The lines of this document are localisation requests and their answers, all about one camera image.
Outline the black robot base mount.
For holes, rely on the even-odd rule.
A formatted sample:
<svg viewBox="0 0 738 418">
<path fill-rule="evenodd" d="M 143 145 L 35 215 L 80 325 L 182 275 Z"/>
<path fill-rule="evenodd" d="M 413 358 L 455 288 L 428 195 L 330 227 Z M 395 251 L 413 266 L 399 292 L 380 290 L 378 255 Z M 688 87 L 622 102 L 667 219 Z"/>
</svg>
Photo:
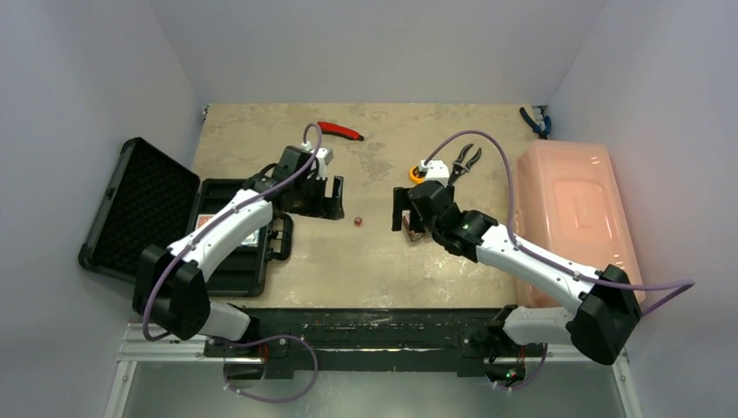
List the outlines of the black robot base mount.
<svg viewBox="0 0 738 418">
<path fill-rule="evenodd" d="M 504 367 L 533 371 L 541 344 L 519 346 L 502 329 L 502 308 L 249 308 L 257 328 L 235 347 L 210 337 L 205 356 L 250 365 L 258 377 L 297 371 L 431 372 L 504 377 Z"/>
</svg>

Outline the brown black poker chip stack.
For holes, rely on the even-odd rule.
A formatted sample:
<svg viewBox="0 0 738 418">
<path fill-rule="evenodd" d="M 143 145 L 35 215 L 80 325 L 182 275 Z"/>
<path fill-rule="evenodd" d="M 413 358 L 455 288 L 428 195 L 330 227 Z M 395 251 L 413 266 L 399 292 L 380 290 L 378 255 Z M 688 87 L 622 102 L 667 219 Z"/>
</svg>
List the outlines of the brown black poker chip stack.
<svg viewBox="0 0 738 418">
<path fill-rule="evenodd" d="M 402 226 L 408 239 L 414 243 L 426 237 L 426 229 L 419 215 L 409 212 L 402 218 Z"/>
</svg>

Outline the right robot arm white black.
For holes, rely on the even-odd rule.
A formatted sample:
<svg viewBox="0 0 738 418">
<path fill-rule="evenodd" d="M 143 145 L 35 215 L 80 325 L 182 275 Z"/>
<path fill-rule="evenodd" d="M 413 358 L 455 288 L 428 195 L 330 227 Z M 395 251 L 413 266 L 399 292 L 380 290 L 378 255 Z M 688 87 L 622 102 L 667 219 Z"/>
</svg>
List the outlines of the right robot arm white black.
<svg viewBox="0 0 738 418">
<path fill-rule="evenodd" d="M 602 269 L 567 260 L 518 237 L 497 219 L 462 211 L 452 187 L 437 181 L 392 191 L 392 229 L 403 218 L 416 233 L 427 233 L 448 253 L 501 270 L 549 295 L 554 308 L 516 307 L 488 341 L 499 354 L 520 345 L 570 343 L 589 360 L 612 365 L 643 313 L 636 287 L 617 266 Z"/>
</svg>

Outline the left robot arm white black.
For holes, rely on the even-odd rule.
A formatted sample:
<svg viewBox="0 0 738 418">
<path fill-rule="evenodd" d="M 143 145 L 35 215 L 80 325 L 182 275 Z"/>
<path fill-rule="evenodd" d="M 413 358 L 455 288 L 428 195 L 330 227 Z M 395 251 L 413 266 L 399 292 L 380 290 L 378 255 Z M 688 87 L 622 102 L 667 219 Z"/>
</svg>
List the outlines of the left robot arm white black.
<svg viewBox="0 0 738 418">
<path fill-rule="evenodd" d="M 279 162 L 246 179 L 203 225 L 170 243 L 150 245 L 138 262 L 132 306 L 145 323 L 188 340 L 196 334 L 225 340 L 236 355 L 254 353 L 259 332 L 242 310 L 211 300 L 207 283 L 217 267 L 253 233 L 281 213 L 343 219 L 343 179 L 325 193 L 332 149 L 287 146 Z"/>
</svg>

